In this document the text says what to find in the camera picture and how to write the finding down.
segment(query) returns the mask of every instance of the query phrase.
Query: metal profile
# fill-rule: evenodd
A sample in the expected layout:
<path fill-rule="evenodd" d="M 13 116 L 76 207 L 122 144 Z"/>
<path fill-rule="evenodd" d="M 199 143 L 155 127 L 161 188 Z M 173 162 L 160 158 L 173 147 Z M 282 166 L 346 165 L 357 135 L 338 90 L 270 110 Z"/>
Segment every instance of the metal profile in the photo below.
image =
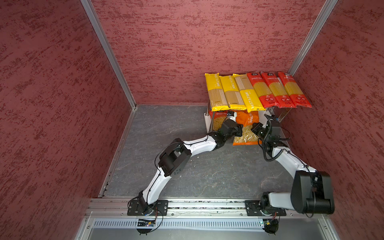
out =
<path fill-rule="evenodd" d="M 318 220 L 326 240 L 340 240 L 340 237 L 337 234 L 337 231 L 331 219 L 324 216 L 323 218 L 319 218 Z"/>
<path fill-rule="evenodd" d="M 115 154 L 113 156 L 111 165 L 109 166 L 109 169 L 108 169 L 108 174 L 107 174 L 107 176 L 104 179 L 103 186 L 102 186 L 102 188 L 100 190 L 100 193 L 99 193 L 98 197 L 103 197 L 104 196 L 104 192 L 107 191 L 107 189 L 108 189 L 108 183 L 112 179 L 113 172 L 115 171 L 116 164 L 118 163 L 118 160 L 120 158 L 120 155 L 121 155 L 122 149 L 124 147 L 124 143 L 125 143 L 125 141 L 127 139 L 129 130 L 131 128 L 131 125 L 132 125 L 133 118 L 134 118 L 136 110 L 137 110 L 137 108 L 136 109 L 132 109 L 132 111 L 131 111 L 131 113 L 130 113 L 130 115 L 128 117 L 128 121 L 127 121 L 127 124 L 125 126 L 124 132 L 122 133 L 122 136 L 121 136 L 120 141 L 119 141 L 119 145 L 118 145 L 118 147 L 116 149 L 116 152 L 115 152 Z"/>
<path fill-rule="evenodd" d="M 127 204 L 131 198 L 92 199 L 86 210 L 86 218 L 136 218 L 127 216 Z M 167 198 L 169 201 L 166 218 L 269 218 L 247 216 L 245 201 L 250 199 L 199 199 L 199 198 Z M 281 218 L 307 218 L 293 210 L 286 210 L 287 216 Z M 323 218 L 315 214 L 313 218 Z"/>
<path fill-rule="evenodd" d="M 89 20 L 91 21 L 91 24 L 93 26 L 93 29 L 96 32 L 97 37 L 99 38 L 99 41 L 105 51 L 105 54 L 108 57 L 109 62 L 112 65 L 112 68 L 116 74 L 116 77 L 118 78 L 120 85 L 125 93 L 125 96 L 127 97 L 129 104 L 131 105 L 132 109 L 136 109 L 136 102 L 133 99 L 133 95 L 129 89 L 129 86 L 127 84 L 127 81 L 125 80 L 125 77 L 123 75 L 123 72 L 121 71 L 121 68 L 119 66 L 119 63 L 115 57 L 115 54 L 113 53 L 113 50 L 108 42 L 107 36 L 104 33 L 104 30 L 101 26 L 101 23 L 99 21 L 99 18 L 97 17 L 96 11 L 91 3 L 91 0 L 80 0 L 85 12 L 88 15 Z"/>
<path fill-rule="evenodd" d="M 303 61 L 305 55 L 308 53 L 311 48 L 314 40 L 319 34 L 321 28 L 324 26 L 325 21 L 328 19 L 333 8 L 335 7 L 338 0 L 326 0 L 323 7 L 321 8 L 319 15 L 317 16 L 315 22 L 312 25 L 311 30 L 309 31 L 307 37 L 305 38 L 299 52 L 296 55 L 296 58 L 293 60 L 291 67 L 288 70 L 288 73 L 294 75 L 296 70 L 299 68 L 301 62 Z"/>

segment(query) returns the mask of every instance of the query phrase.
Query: orange pasta package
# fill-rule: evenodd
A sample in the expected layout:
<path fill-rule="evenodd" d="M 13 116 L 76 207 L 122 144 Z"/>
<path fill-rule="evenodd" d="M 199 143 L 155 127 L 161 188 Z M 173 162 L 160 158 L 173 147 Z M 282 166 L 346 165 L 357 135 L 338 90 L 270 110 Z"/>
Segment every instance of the orange pasta package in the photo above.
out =
<path fill-rule="evenodd" d="M 237 113 L 236 122 L 243 124 L 243 135 L 241 137 L 235 137 L 233 145 L 255 145 L 257 144 L 258 137 L 251 131 L 252 124 L 259 122 L 258 111 L 235 111 Z"/>
<path fill-rule="evenodd" d="M 273 95 L 271 90 L 265 84 L 264 79 L 261 77 L 259 73 L 247 73 L 247 76 L 253 88 L 255 89 L 255 92 L 259 97 L 263 107 L 265 108 L 270 108 L 273 106 L 280 107 L 276 97 Z"/>
<path fill-rule="evenodd" d="M 308 108 L 312 107 L 307 97 L 297 85 L 293 76 L 283 72 L 278 72 L 278 76 L 283 82 L 285 90 L 287 91 L 289 97 L 292 99 L 295 106 L 304 106 Z"/>
<path fill-rule="evenodd" d="M 285 91 L 284 86 L 279 82 L 274 73 L 263 73 L 261 76 L 264 78 L 264 81 L 268 85 L 269 89 L 276 97 L 277 102 L 279 103 L 280 108 L 295 108 L 295 104 L 292 102 L 288 93 Z"/>

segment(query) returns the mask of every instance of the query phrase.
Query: pasta bag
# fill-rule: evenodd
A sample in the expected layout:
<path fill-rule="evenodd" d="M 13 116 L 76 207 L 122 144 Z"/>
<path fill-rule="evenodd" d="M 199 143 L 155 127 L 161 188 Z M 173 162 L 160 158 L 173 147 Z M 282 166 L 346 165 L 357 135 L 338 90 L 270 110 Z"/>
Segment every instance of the pasta bag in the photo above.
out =
<path fill-rule="evenodd" d="M 259 97 L 260 102 L 265 108 L 270 108 L 273 106 L 280 107 L 279 103 L 276 100 L 276 97 L 265 84 L 264 79 L 260 76 L 259 73 L 247 73 L 247 76 L 257 96 Z"/>
<path fill-rule="evenodd" d="M 233 76 L 235 77 L 235 82 L 239 88 L 244 104 L 247 107 L 247 111 L 250 113 L 252 111 L 265 110 L 247 75 L 234 74 Z"/>
<path fill-rule="evenodd" d="M 259 122 L 259 113 L 246 111 L 236 111 L 236 122 L 243 124 L 243 135 L 233 139 L 233 146 L 237 145 L 255 145 L 257 144 L 258 137 L 251 131 L 252 124 Z"/>
<path fill-rule="evenodd" d="M 208 96 L 212 111 L 229 110 L 218 73 L 206 73 L 205 80 L 207 81 Z"/>
<path fill-rule="evenodd" d="M 223 124 L 224 120 L 227 118 L 228 111 L 221 111 L 221 112 L 216 112 L 214 116 L 214 124 L 212 126 L 213 131 L 217 131 L 221 128 L 221 125 Z"/>
<path fill-rule="evenodd" d="M 287 91 L 289 97 L 292 99 L 295 106 L 304 106 L 308 108 L 312 107 L 307 97 L 304 95 L 302 90 L 297 85 L 296 81 L 293 79 L 293 76 L 283 72 L 278 72 L 278 75 L 284 84 L 285 90 Z"/>
<path fill-rule="evenodd" d="M 236 85 L 233 76 L 220 76 L 221 85 L 223 86 L 224 94 L 232 110 L 245 110 L 244 101 L 241 98 L 239 89 Z"/>
<path fill-rule="evenodd" d="M 285 91 L 283 85 L 279 82 L 274 73 L 263 73 L 261 76 L 268 85 L 269 89 L 275 95 L 280 108 L 295 108 L 295 104 L 292 102 L 288 93 Z"/>

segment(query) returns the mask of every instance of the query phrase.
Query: red pasta package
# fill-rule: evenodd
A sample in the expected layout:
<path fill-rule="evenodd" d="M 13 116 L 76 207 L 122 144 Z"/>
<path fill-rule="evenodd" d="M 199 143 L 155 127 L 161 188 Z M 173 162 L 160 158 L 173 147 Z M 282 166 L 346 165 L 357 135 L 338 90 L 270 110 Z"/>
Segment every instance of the red pasta package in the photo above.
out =
<path fill-rule="evenodd" d="M 270 108 L 273 106 L 280 107 L 276 97 L 265 84 L 264 79 L 259 73 L 247 73 L 247 76 L 264 108 Z"/>
<path fill-rule="evenodd" d="M 274 73 L 263 73 L 261 72 L 264 81 L 268 85 L 273 95 L 276 96 L 277 102 L 280 108 L 295 108 L 295 104 L 292 102 L 288 93 L 285 91 L 284 86 L 279 82 Z"/>
<path fill-rule="evenodd" d="M 284 84 L 285 90 L 287 91 L 289 97 L 292 99 L 295 106 L 304 106 L 308 108 L 312 107 L 307 97 L 304 95 L 304 93 L 299 88 L 296 81 L 290 74 L 279 72 L 278 75 Z"/>

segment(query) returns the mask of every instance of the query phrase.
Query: aluminum frame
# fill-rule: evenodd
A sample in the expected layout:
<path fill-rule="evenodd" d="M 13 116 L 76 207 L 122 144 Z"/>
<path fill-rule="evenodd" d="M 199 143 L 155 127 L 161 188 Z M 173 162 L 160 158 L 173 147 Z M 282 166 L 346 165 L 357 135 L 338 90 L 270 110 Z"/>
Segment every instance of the aluminum frame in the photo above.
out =
<path fill-rule="evenodd" d="M 301 62 L 303 61 L 305 55 L 308 53 L 309 49 L 311 48 L 321 28 L 324 26 L 325 21 L 328 19 L 337 1 L 338 0 L 325 1 L 323 7 L 319 12 L 319 15 L 317 15 L 315 22 L 313 23 L 307 37 L 305 38 L 299 52 L 297 53 L 291 67 L 288 70 L 289 74 L 294 75 L 296 70 L 299 68 Z"/>
<path fill-rule="evenodd" d="M 105 32 L 103 30 L 103 27 L 101 26 L 101 23 L 99 21 L 99 18 L 97 17 L 96 11 L 92 5 L 91 0 L 80 0 L 85 12 L 88 15 L 89 20 L 91 21 L 91 24 L 93 26 L 93 29 L 96 32 L 97 37 L 99 38 L 99 41 L 105 51 L 105 54 L 108 57 L 109 62 L 112 65 L 112 68 L 116 74 L 116 77 L 118 78 L 120 85 L 125 93 L 125 96 L 127 97 L 129 104 L 131 105 L 132 110 L 136 109 L 136 102 L 133 98 L 133 95 L 131 93 L 131 90 L 129 89 L 129 86 L 127 84 L 127 81 L 125 80 L 124 74 L 121 71 L 121 68 L 119 66 L 119 63 L 116 59 L 115 54 L 113 53 L 113 50 L 111 48 L 111 45 L 109 44 L 109 41 L 107 39 L 107 36 L 105 35 Z"/>
<path fill-rule="evenodd" d="M 128 209 L 127 204 L 130 199 L 131 198 L 108 197 L 92 199 L 75 240 L 87 240 L 95 221 L 101 221 L 103 219 L 117 222 L 122 219 L 136 221 L 136 219 L 142 218 L 140 216 L 126 215 Z M 171 222 L 175 219 L 183 221 L 189 219 L 193 222 L 194 220 L 200 219 L 206 219 L 206 221 L 215 221 L 215 219 L 223 219 L 223 221 L 258 221 L 259 219 L 271 218 L 271 216 L 248 217 L 244 201 L 249 199 L 169 198 L 167 200 L 169 201 L 168 212 L 167 216 L 164 216 L 164 219 Z M 304 214 L 299 214 L 296 211 L 287 210 L 286 212 L 287 216 L 281 218 L 307 218 Z M 313 218 L 319 221 L 319 227 L 321 227 L 327 240 L 340 240 L 328 215 L 315 214 Z"/>
<path fill-rule="evenodd" d="M 121 136 L 120 141 L 119 141 L 119 145 L 116 148 L 116 152 L 113 156 L 112 162 L 111 162 L 109 169 L 108 169 L 108 174 L 104 179 L 103 186 L 100 189 L 98 197 L 103 197 L 104 192 L 108 191 L 109 182 L 112 180 L 113 173 L 115 172 L 115 168 L 116 168 L 116 165 L 117 165 L 118 160 L 120 158 L 120 155 L 121 155 L 122 149 L 124 147 L 125 141 L 127 139 L 129 130 L 131 129 L 131 125 L 132 125 L 133 118 L 135 116 L 136 111 L 137 111 L 137 108 L 132 109 L 132 111 L 128 117 L 128 121 L 127 121 L 127 124 L 125 126 L 124 132 L 122 133 L 122 136 Z"/>

